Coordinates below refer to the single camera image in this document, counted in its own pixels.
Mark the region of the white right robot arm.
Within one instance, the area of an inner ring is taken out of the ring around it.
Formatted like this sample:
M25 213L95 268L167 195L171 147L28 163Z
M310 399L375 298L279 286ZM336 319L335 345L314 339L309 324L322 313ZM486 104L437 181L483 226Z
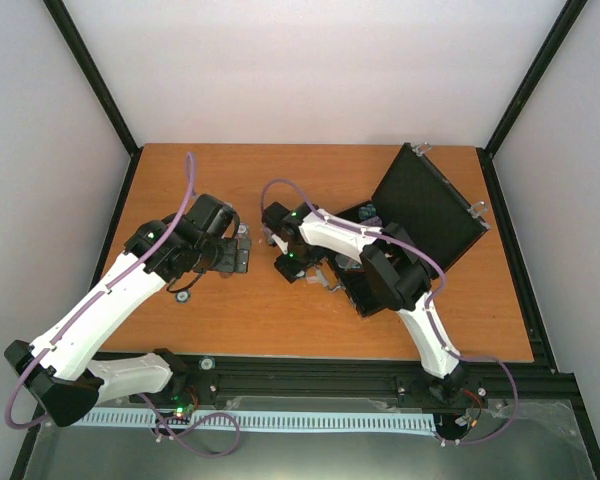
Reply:
M401 227L357 224L306 203L289 210L274 202L261 211L261 221L268 241L281 251L274 266L288 282L328 252L360 264L372 295L397 313L411 335L423 370L440 381L460 378L460 353L433 304L432 274L443 271L410 244Z

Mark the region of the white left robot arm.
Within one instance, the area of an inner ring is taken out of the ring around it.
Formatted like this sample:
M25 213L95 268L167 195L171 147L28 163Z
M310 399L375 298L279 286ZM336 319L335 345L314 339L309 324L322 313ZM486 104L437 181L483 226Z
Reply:
M30 343L13 341L4 356L45 418L70 426L97 405L140 393L181 400L188 369L171 351L108 361L94 356L134 310L184 274L246 273L249 248L239 226L238 213L208 194L141 225L106 275L62 320Z

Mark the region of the black poker set case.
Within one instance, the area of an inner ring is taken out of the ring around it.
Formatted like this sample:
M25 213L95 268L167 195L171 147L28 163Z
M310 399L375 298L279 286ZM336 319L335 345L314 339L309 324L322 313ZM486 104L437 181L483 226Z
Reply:
M362 220L360 207L373 217ZM490 229L486 220L424 154L403 144L376 190L367 200L337 216L354 223L404 228L414 246L448 271Z

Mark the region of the black aluminium frame rail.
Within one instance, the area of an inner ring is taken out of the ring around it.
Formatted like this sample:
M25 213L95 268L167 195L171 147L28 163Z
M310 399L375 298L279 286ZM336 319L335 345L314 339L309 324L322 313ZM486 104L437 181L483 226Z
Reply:
M424 374L414 361L336 361L255 357L216 357L215 367L200 369L198 356L183 356L188 367L187 385L193 385L202 405L224 409L236 397L368 398L399 408L425 412L460 411L470 405L459 393L447 403L434 399ZM548 365L507 364L519 400L569 400L583 407L573 374L553 372ZM486 390L486 399L511 405L512 387L494 363L468 366L464 389Z

